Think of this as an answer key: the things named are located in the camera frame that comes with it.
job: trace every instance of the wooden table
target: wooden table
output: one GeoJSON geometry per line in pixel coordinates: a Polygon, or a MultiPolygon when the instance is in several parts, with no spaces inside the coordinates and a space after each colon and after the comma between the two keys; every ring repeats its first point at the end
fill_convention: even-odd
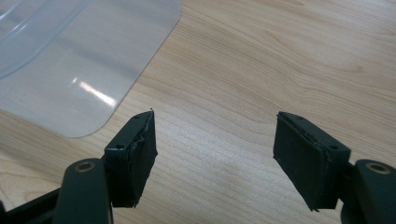
{"type": "Polygon", "coordinates": [[[273,156],[276,114],[316,123],[351,162],[396,166],[394,0],[184,0],[182,15],[108,123],[65,138],[0,113],[7,210],[101,157],[133,115],[156,112],[159,156],[115,223],[340,223],[311,213],[273,156]]]}

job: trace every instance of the wood grain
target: wood grain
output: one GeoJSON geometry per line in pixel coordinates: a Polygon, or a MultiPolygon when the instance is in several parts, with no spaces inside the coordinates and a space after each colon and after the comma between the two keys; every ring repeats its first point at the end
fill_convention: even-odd
{"type": "Polygon", "coordinates": [[[159,157],[136,209],[116,223],[340,223],[311,213],[277,163],[279,110],[396,166],[396,3],[184,0],[174,31],[109,122],[64,138],[0,113],[7,209],[100,157],[134,114],[156,112],[159,157]]]}

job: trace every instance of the wooden surface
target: wooden surface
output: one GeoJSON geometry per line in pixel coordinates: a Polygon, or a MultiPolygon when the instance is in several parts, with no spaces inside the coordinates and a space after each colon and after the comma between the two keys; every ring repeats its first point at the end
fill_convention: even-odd
{"type": "Polygon", "coordinates": [[[65,138],[0,112],[7,209],[101,157],[133,115],[156,112],[159,156],[136,209],[115,223],[340,223],[311,213],[272,159],[276,114],[310,119],[396,166],[394,0],[184,0],[182,16],[109,122],[65,138]]]}

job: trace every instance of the clear plastic tray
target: clear plastic tray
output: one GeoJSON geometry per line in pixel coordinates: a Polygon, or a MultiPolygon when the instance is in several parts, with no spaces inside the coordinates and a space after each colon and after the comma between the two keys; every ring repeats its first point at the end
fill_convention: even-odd
{"type": "Polygon", "coordinates": [[[65,136],[93,133],[179,15],[179,0],[2,1],[0,109],[65,136]]]}

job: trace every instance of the black plastic part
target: black plastic part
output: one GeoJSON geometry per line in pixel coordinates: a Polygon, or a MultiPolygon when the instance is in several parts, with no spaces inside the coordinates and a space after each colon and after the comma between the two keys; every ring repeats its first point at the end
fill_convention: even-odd
{"type": "Polygon", "coordinates": [[[29,203],[25,203],[8,212],[0,208],[1,224],[22,224],[36,223],[49,224],[52,221],[52,214],[58,199],[59,190],[56,189],[29,203]]]}
{"type": "Polygon", "coordinates": [[[135,207],[158,155],[154,111],[131,118],[105,149],[110,199],[114,207],[135,207]]]}
{"type": "Polygon", "coordinates": [[[353,183],[368,224],[396,223],[396,169],[379,161],[355,164],[353,183]]]}
{"type": "Polygon", "coordinates": [[[70,165],[53,214],[52,224],[113,223],[102,160],[87,159],[70,165]]]}
{"type": "Polygon", "coordinates": [[[337,176],[348,167],[349,156],[349,148],[309,120],[277,115],[274,159],[311,210],[335,208],[337,176]]]}

